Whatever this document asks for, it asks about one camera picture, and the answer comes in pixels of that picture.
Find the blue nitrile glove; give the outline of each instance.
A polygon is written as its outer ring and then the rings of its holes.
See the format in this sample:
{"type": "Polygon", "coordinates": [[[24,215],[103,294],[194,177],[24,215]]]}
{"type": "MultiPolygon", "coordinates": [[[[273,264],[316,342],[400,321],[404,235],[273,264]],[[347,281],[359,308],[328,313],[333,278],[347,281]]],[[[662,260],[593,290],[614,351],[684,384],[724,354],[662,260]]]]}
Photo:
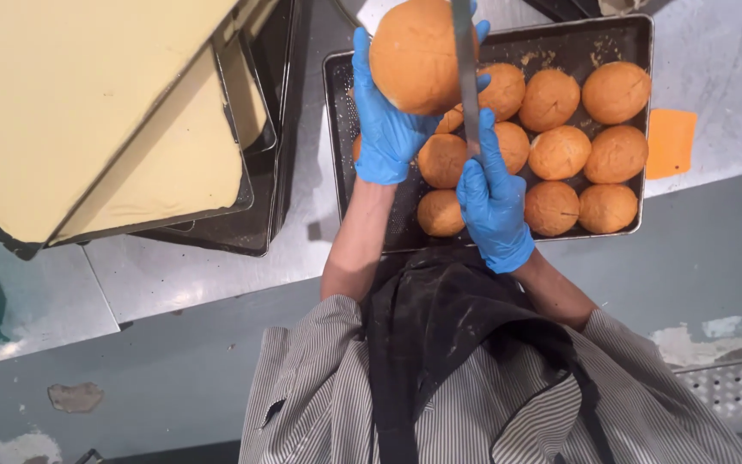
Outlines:
{"type": "MultiPolygon", "coordinates": [[[[480,21],[477,38],[480,43],[489,30],[488,21],[480,21]]],[[[371,41],[364,27],[354,31],[354,101],[359,113],[359,132],[363,141],[356,163],[357,175],[370,183],[390,185],[406,180],[408,163],[437,130],[442,116],[418,116],[404,113],[374,85],[368,67],[371,41]]],[[[488,87],[491,76],[477,77],[479,90],[488,87]]]]}
{"type": "Polygon", "coordinates": [[[486,165],[466,161],[457,185],[462,220],[488,268],[511,272],[529,260],[534,241],[523,220],[525,180],[505,168],[494,113],[487,108],[480,110],[480,153],[486,165]]]}

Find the floor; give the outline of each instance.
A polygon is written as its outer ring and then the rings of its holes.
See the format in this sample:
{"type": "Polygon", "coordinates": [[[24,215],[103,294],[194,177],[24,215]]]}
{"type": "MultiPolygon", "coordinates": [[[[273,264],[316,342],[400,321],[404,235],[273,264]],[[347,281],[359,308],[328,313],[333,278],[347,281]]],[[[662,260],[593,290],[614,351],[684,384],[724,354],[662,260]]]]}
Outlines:
{"type": "MultiPolygon", "coordinates": [[[[633,235],[540,248],[604,310],[675,342],[664,355],[680,366],[710,362],[712,350],[701,347],[742,346],[742,177],[647,200],[633,235]]],[[[318,284],[164,314],[1,362],[0,462],[74,462],[90,448],[118,458],[240,438],[262,330],[301,319],[318,284]],[[104,391],[91,413],[51,406],[49,386],[81,382],[104,391]]]]}

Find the metal table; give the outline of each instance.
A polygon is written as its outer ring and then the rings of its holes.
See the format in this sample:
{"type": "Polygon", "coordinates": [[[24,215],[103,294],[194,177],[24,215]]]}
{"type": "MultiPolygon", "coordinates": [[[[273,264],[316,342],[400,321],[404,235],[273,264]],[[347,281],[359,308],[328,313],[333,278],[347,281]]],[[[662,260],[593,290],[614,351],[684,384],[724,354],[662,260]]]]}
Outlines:
{"type": "MultiPolygon", "coordinates": [[[[21,344],[2,345],[0,359],[117,331],[116,323],[321,275],[340,222],[320,69],[330,52],[351,47],[352,30],[330,0],[311,8],[297,37],[307,42],[307,63],[291,204],[268,254],[249,258],[117,236],[45,250],[21,263],[0,246],[7,304],[21,314],[3,325],[21,334],[21,344]]],[[[695,111],[699,119],[692,169],[649,181],[646,195],[742,174],[742,5],[652,0],[648,8],[656,24],[652,107],[695,111]]],[[[481,17],[493,30],[547,22],[520,0],[481,0],[481,17]]]]}

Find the bread roll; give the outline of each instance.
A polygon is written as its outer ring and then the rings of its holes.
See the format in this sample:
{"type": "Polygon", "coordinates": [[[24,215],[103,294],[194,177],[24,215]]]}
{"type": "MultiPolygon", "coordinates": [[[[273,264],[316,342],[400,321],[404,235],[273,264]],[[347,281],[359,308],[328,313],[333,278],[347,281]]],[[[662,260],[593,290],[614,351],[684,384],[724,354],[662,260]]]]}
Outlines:
{"type": "Polygon", "coordinates": [[[488,84],[478,97],[480,108],[491,108],[494,121],[509,119],[520,110],[525,95],[525,77],[523,71],[508,63],[495,63],[477,72],[477,75],[489,74],[488,84]]]}
{"type": "Polygon", "coordinates": [[[358,134],[357,138],[354,139],[354,143],[351,145],[351,157],[354,158],[355,163],[359,159],[359,149],[362,143],[363,143],[363,135],[358,134]]]}
{"type": "Polygon", "coordinates": [[[580,199],[559,181],[541,182],[526,193],[525,221],[531,230],[555,237],[571,229],[580,215],[580,199]]]}
{"type": "Polygon", "coordinates": [[[529,79],[520,121],[531,131],[550,131],[565,124],[579,104],[580,86],[572,76],[556,69],[543,69],[529,79]]]}
{"type": "Polygon", "coordinates": [[[643,132],[615,125],[594,138],[583,173],[593,183],[622,183],[640,173],[649,156],[643,132]]]}
{"type": "Polygon", "coordinates": [[[580,129],[561,125],[531,142],[529,166],[543,180],[559,181],[580,172],[591,154],[591,142],[580,129]]]}
{"type": "MultiPolygon", "coordinates": [[[[460,102],[451,4],[408,0],[380,20],[368,52],[380,92],[400,111],[439,116],[460,102]]],[[[474,58],[477,32],[471,27],[474,58]]]]}
{"type": "Polygon", "coordinates": [[[500,154],[503,155],[505,166],[509,174],[517,174],[529,159],[531,144],[529,136],[523,128],[510,122],[498,122],[494,124],[494,132],[497,133],[497,142],[500,144],[500,154]]]}
{"type": "Polygon", "coordinates": [[[580,195],[581,226],[594,234],[611,234],[632,224],[637,197],[618,183],[592,185],[580,195]]]}
{"type": "Polygon", "coordinates": [[[439,121],[435,134],[450,134],[462,124],[462,104],[446,111],[443,120],[439,121]]]}
{"type": "Polygon", "coordinates": [[[428,192],[417,206],[417,222],[432,237],[457,235],[465,226],[457,193],[447,189],[428,192]]]}
{"type": "Polygon", "coordinates": [[[417,154],[417,166],[428,185],[454,188],[467,160],[466,141],[452,134],[431,135],[417,154]]]}
{"type": "Polygon", "coordinates": [[[603,124],[632,119],[649,101],[651,78],[634,63],[616,61],[596,69],[583,86],[583,106],[603,124]]]}

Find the knife blade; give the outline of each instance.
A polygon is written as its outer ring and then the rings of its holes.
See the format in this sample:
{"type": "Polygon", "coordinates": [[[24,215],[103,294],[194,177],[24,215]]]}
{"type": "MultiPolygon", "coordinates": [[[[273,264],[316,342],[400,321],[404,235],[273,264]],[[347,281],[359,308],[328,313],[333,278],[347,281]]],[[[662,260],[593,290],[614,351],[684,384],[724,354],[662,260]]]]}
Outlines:
{"type": "Polygon", "coordinates": [[[468,158],[480,156],[480,106],[477,103],[477,60],[471,40],[471,0],[451,0],[454,45],[462,95],[462,122],[466,125],[468,158]]]}

